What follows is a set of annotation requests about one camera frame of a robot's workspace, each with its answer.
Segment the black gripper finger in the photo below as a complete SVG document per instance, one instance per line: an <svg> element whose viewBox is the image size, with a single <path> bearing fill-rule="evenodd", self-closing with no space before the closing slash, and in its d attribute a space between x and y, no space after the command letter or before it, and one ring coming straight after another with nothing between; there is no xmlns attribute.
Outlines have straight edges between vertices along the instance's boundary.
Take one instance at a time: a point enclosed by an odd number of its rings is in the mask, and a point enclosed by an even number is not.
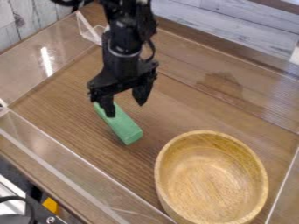
<svg viewBox="0 0 299 224"><path fill-rule="evenodd" d="M136 103L142 106L146 102L148 96L154 84L153 76L138 76L133 78L132 96Z"/></svg>
<svg viewBox="0 0 299 224"><path fill-rule="evenodd" d="M115 107L113 104L111 94L97 98L97 111L103 117L113 118L115 116Z"/></svg>

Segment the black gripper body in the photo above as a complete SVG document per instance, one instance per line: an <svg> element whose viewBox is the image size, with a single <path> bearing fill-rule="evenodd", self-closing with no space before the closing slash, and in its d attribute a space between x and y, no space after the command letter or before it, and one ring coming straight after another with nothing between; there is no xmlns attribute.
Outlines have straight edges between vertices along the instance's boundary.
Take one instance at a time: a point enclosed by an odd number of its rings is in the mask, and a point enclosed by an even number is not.
<svg viewBox="0 0 299 224"><path fill-rule="evenodd" d="M133 78L138 76L153 76L156 79L158 62L154 60L154 43L145 41L152 50L152 55L142 59L140 51L118 55L111 51L110 32L105 31L101 39L102 46L102 68L98 74L87 81L87 97L91 102L103 95L115 95L128 89L132 90Z"/></svg>

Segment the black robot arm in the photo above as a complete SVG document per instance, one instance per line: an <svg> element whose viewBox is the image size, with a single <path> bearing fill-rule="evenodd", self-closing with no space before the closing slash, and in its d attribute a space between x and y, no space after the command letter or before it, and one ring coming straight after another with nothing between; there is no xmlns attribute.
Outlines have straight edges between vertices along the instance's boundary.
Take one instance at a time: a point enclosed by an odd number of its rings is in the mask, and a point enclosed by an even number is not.
<svg viewBox="0 0 299 224"><path fill-rule="evenodd" d="M150 0L98 0L106 29L101 35L102 68L87 82L89 100L102 108L106 117L115 116L114 95L132 90L142 106L152 91L158 62L154 60L157 22Z"/></svg>

